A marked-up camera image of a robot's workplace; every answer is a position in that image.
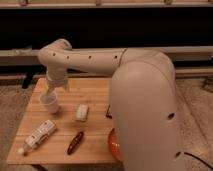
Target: black dot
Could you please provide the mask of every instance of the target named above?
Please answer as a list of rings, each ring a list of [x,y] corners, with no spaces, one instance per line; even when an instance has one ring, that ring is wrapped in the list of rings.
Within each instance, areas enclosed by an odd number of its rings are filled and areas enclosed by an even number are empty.
[[[167,119],[168,120],[171,120],[171,119],[173,119],[175,117],[175,114],[174,113],[171,113],[171,114],[169,114],[168,116],[167,116]]]

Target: tube cap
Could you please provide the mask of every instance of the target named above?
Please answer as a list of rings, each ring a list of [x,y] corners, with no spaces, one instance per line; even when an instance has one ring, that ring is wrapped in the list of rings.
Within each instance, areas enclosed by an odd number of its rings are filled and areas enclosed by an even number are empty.
[[[23,147],[18,149],[18,154],[24,155],[26,153],[25,149]]]

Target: cable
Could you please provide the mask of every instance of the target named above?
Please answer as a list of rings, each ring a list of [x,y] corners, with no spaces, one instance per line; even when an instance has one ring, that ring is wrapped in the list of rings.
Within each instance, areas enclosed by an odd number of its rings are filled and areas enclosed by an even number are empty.
[[[197,156],[195,156],[195,155],[193,155],[191,153],[188,153],[188,152],[184,152],[184,154],[197,159],[198,161],[203,163],[205,166],[207,166],[209,169],[213,170],[213,167],[210,164],[208,164],[207,162],[205,162],[204,160],[202,160],[201,158],[199,158],[199,157],[197,157]]]

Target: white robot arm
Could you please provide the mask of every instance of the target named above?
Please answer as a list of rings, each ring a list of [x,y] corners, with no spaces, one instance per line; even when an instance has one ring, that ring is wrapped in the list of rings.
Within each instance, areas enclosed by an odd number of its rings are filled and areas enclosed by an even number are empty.
[[[140,49],[72,50],[59,39],[39,51],[50,90],[66,87],[67,68],[112,76],[110,105],[126,171],[185,171],[175,70],[163,53]]]

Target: orange object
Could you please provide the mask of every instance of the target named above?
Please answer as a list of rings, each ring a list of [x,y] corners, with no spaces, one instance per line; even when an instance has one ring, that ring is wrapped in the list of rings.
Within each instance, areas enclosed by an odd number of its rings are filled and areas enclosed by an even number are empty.
[[[115,134],[115,128],[113,128],[108,136],[108,145],[109,145],[109,150],[112,153],[113,157],[118,160],[118,161],[122,161],[121,158],[121,153],[120,153],[120,145],[117,142],[117,136]]]

